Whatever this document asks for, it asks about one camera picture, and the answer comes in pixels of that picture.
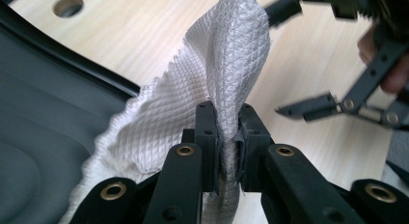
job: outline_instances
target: finger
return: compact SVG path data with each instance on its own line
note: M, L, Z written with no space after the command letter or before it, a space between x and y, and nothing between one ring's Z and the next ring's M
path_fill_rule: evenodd
M368 65L376 54L376 48L373 44L373 32L375 31L376 25L372 26L367 30L367 32L358 41L358 49L360 50L359 55L361 60Z
M409 54L406 53L382 81L381 88L386 93L396 94L403 89L408 79Z

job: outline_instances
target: light wood surface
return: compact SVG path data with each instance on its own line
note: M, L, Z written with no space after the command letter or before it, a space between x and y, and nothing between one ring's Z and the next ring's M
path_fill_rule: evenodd
M83 11L71 18L53 13L57 1L16 0L12 8L51 38L145 85L167 69L186 30L218 0L83 0ZM329 90L342 98L364 69L356 42L368 21L336 21L330 7L302 6L303 15L270 31L269 56L248 103L277 143L301 149L328 181L348 189L358 179L380 179L389 130L346 116L306 124L274 112ZM243 195L234 222L266 223L259 195Z

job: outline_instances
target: screw hole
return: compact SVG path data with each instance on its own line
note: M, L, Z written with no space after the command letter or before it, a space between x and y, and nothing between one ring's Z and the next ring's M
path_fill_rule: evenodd
M376 70L375 69L370 70L369 74L372 77L376 76Z
M292 156L294 155L294 150L287 147L279 147L276 149L276 152L283 156Z
M396 201L396 196L394 195L394 193L381 185L369 183L365 187L365 191L372 198L381 202L394 203Z
M177 148L177 154L182 155L182 156L187 156L195 152L195 150L191 147L188 146L183 146Z
M176 221L180 217L180 211L176 207L169 207L163 210L162 217L166 221Z
M344 220L342 213L332 207L325 208L323 214L325 217L334 222L343 222Z
M59 0L54 6L54 14L61 18L69 18L78 14L83 7L82 0Z
M110 183L104 187L100 193L100 197L106 201L117 200L126 192L126 185L121 182Z

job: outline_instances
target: quilted fabric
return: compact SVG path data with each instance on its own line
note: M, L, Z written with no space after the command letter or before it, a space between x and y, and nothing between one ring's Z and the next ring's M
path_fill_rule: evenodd
M204 223L231 223L238 205L235 183L239 108L255 84L270 41L267 15L256 0L220 0L186 33L185 47L161 78L142 88L109 128L95 140L61 220L69 222L99 182L125 177L142 182L161 170L182 130L194 127L195 107L211 99L217 113L222 152L220 194L204 196Z

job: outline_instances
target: white fabric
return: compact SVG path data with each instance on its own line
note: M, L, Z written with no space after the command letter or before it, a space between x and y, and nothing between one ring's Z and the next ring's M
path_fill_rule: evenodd
M232 222L239 198L233 137L239 108L268 53L267 15L256 0L220 0L188 30L184 43L164 75L144 86L96 138L62 223L99 182L124 177L139 183L160 171L182 130L194 127L196 105L209 98L223 138L222 170L220 195L204 196L203 222Z

